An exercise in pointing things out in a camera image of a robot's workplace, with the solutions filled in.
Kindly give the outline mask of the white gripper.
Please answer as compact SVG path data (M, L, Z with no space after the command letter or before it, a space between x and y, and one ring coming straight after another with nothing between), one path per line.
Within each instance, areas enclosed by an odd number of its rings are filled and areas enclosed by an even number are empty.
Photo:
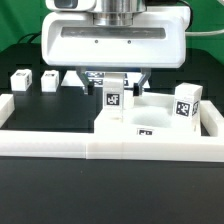
M133 16L130 26L97 26L87 12L52 12L42 26L42 57L49 65L78 66L84 93L94 83L84 67L142 68L133 85L141 96L150 68L178 68L186 57L185 30L190 23L186 6L154 6Z

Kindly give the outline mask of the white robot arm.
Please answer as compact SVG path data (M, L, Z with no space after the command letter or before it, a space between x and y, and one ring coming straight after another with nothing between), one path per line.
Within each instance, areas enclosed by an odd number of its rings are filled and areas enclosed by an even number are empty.
M73 67L86 92L88 68L138 68L142 93L153 68L178 68L186 57L185 31L193 12L184 0L45 0L51 12L42 24L43 60Z

